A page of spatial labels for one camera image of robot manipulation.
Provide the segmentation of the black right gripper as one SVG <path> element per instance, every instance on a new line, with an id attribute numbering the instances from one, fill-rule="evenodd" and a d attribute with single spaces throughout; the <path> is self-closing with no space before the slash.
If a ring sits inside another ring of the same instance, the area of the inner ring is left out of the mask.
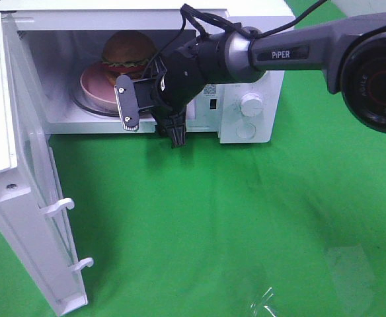
<path id="1" fill-rule="evenodd" d="M 167 68 L 157 55 L 147 64 L 140 79 L 134 82 L 139 112 L 150 112 L 159 135 L 171 139 L 172 148 L 186 144 L 186 109 L 188 101 L 176 95 L 165 83 Z"/>

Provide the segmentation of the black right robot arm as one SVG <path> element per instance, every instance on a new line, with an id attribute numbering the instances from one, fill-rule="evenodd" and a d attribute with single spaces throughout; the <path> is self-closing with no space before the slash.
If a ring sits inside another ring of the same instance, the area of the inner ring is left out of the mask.
<path id="1" fill-rule="evenodd" d="M 340 93 L 361 123 L 386 133 L 386 12 L 261 33 L 190 7 L 182 11 L 215 22 L 221 32 L 201 31 L 134 84 L 135 114 L 151 112 L 175 147 L 185 143 L 186 106 L 206 85 L 253 83 L 278 70 L 322 71 L 331 94 Z"/>

